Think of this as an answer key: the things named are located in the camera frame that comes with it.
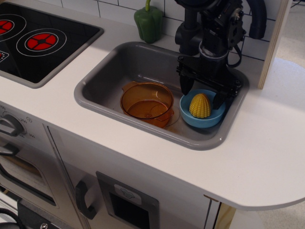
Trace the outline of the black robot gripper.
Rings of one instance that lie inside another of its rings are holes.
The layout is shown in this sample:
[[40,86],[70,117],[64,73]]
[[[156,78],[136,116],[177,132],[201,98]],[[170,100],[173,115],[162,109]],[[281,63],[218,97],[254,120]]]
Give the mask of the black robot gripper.
[[200,82],[218,93],[213,98],[213,109],[218,110],[226,97],[237,96],[241,83],[226,66],[226,59],[206,59],[202,56],[178,57],[177,72],[180,76],[181,91],[187,95],[195,81]]

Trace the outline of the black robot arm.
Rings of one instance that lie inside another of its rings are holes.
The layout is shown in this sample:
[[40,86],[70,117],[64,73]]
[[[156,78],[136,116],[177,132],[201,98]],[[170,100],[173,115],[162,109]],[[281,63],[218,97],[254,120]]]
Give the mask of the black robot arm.
[[181,90],[187,95],[195,81],[216,91],[213,109],[217,110],[229,97],[235,97],[240,81],[229,71],[241,62],[228,63],[229,51],[241,54],[238,43],[243,40],[243,6],[240,0],[179,0],[187,10],[199,12],[203,37],[198,45],[199,57],[178,57],[177,72]]

